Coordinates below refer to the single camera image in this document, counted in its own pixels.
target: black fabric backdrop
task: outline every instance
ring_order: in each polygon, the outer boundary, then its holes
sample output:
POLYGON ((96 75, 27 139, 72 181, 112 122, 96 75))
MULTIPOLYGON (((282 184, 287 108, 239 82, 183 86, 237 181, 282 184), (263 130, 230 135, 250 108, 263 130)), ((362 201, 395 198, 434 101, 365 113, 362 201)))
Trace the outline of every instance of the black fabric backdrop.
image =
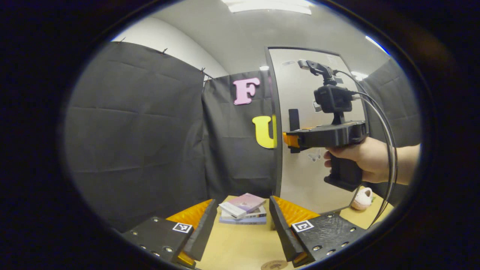
MULTIPOLYGON (((261 147, 255 138, 256 116, 272 116, 268 72, 248 72, 207 81, 202 94, 204 105, 205 173, 211 198, 222 201, 227 195, 246 192, 269 197, 275 181, 273 149, 261 147), (250 104, 234 105, 236 80, 257 77, 260 85, 250 104)), ((269 123, 273 138, 272 121, 269 123)))
POLYGON ((73 90, 67 163, 95 212, 123 232, 208 199, 204 75, 169 55, 110 42, 73 90))
MULTIPOLYGON (((413 146, 421 142, 421 114, 415 92, 398 64, 390 59, 361 82, 367 93, 384 110, 397 147, 413 146)), ((370 137, 386 142, 380 119, 367 106, 370 137)), ((384 196, 387 183, 366 183, 376 194, 384 196)), ((408 186, 397 184, 390 195, 389 203, 396 206, 402 200, 408 186)))

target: table surface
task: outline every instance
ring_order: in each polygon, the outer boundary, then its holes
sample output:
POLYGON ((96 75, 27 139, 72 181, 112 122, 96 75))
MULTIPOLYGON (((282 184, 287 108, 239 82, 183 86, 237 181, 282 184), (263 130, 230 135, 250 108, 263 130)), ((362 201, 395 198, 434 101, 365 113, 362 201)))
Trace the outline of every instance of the table surface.
MULTIPOLYGON (((346 208, 341 210, 340 216, 349 222, 367 229, 376 216, 382 203, 382 198, 376 194, 372 205, 366 210, 346 208)), ((245 270, 257 269, 272 260, 285 260, 282 244, 276 231, 271 229, 272 217, 269 211, 269 201, 264 204, 267 211, 265 225, 235 225, 219 223, 220 208, 205 247, 202 261, 197 261, 196 267, 202 270, 245 270)), ((388 204, 377 222, 383 220, 393 207, 388 204)), ((283 268, 294 269, 291 262, 283 268)))

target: book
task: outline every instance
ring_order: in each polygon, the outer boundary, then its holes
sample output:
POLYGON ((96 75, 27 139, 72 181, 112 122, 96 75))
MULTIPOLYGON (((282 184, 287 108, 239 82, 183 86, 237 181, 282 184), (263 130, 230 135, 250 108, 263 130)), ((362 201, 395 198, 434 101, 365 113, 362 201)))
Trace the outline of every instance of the book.
POLYGON ((222 211, 229 212, 237 219, 243 218, 246 214, 253 212, 259 206, 264 204, 266 200, 250 193, 231 199, 228 202, 219 204, 222 211))
MULTIPOLYGON (((251 218, 261 218, 261 217, 266 217, 267 212, 265 210, 265 207, 261 205, 259 208, 255 209, 253 212, 246 214, 243 219, 251 219, 251 218)), ((232 216, 229 212, 227 211, 222 211, 221 212, 221 217, 224 220, 233 220, 235 219, 234 216, 232 216)))
POLYGON ((264 225, 267 224, 267 217, 249 218, 249 219, 223 219, 220 216, 219 223, 235 225, 264 225))

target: ceiling light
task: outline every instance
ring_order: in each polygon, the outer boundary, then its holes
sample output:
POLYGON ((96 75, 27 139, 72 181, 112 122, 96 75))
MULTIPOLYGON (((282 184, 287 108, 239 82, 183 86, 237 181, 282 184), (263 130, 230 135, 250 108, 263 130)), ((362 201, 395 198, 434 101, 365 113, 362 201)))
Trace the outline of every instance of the ceiling light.
POLYGON ((306 0, 222 0, 230 12, 252 10, 285 10, 311 15, 310 2, 306 0))
POLYGON ((375 46, 379 47, 382 51, 384 51, 384 53, 390 55, 382 46, 380 46, 380 44, 378 44, 378 43, 377 43, 375 40, 373 40, 371 37, 365 36, 365 38, 366 38, 369 42, 375 44, 375 46))
POLYGON ((355 79, 357 81, 361 81, 361 80, 365 79, 366 77, 368 77, 367 74, 363 74, 363 73, 356 72, 356 71, 352 71, 351 73, 352 73, 353 76, 355 76, 355 79))

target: cable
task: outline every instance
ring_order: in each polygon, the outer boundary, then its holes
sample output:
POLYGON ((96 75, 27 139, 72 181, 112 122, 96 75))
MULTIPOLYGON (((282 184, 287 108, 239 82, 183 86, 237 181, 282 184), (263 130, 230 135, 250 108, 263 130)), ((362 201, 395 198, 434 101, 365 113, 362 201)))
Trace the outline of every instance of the cable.
POLYGON ((366 96, 369 99, 368 100, 366 98, 360 97, 367 104, 369 104, 372 107, 372 109, 374 110, 374 112, 378 115, 378 117, 380 118, 380 121, 382 122, 382 125, 384 126, 385 137, 387 138, 387 140, 389 140, 389 142, 387 143, 387 153, 388 153, 388 161, 389 161, 390 168, 389 168, 389 180, 388 180, 387 192, 386 192, 384 200, 383 200, 383 202, 380 206, 380 209, 377 213, 377 216, 375 217, 373 222, 370 224, 370 226, 372 226, 375 223, 375 221, 383 214, 384 210, 386 209, 386 206, 388 205, 388 203, 386 203, 386 201, 388 201, 388 199, 390 198, 393 187, 396 184, 397 172, 398 172, 398 158, 397 158, 395 139, 393 137, 393 132, 392 132, 390 123, 388 121, 388 118, 386 117, 386 115, 385 115, 384 111, 382 110, 382 108, 380 107, 380 105, 372 97, 370 97, 367 94, 367 91, 365 90, 365 88, 355 78, 353 78, 348 73, 343 72, 341 70, 334 70, 333 71, 334 74, 337 74, 338 72, 343 73, 346 76, 348 76, 350 79, 352 79, 362 89, 363 93, 357 92, 357 91, 351 91, 351 93, 352 94, 360 94, 360 95, 366 96), (391 159, 391 156, 392 156, 392 153, 391 153, 392 149, 391 148, 393 148, 393 151, 394 151, 393 162, 392 162, 392 159, 391 159))

